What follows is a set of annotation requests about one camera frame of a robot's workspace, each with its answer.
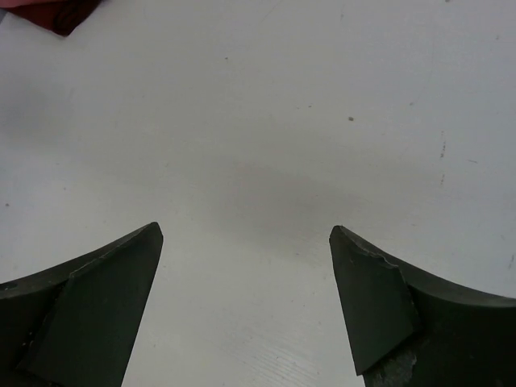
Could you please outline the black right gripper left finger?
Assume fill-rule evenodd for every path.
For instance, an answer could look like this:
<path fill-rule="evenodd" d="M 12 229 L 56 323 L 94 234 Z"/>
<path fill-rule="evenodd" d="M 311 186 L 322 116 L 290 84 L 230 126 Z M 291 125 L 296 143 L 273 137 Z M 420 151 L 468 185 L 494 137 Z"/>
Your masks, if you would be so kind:
<path fill-rule="evenodd" d="M 1 285 L 3 386 L 120 386 L 160 261 L 158 223 Z"/>

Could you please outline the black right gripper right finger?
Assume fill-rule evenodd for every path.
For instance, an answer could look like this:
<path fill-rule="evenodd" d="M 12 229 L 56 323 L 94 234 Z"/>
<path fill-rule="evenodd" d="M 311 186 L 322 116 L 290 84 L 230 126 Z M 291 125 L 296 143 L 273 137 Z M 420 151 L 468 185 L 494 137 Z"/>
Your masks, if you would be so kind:
<path fill-rule="evenodd" d="M 437 277 L 345 227 L 329 238 L 356 374 L 367 386 L 512 386 L 515 301 Z"/>

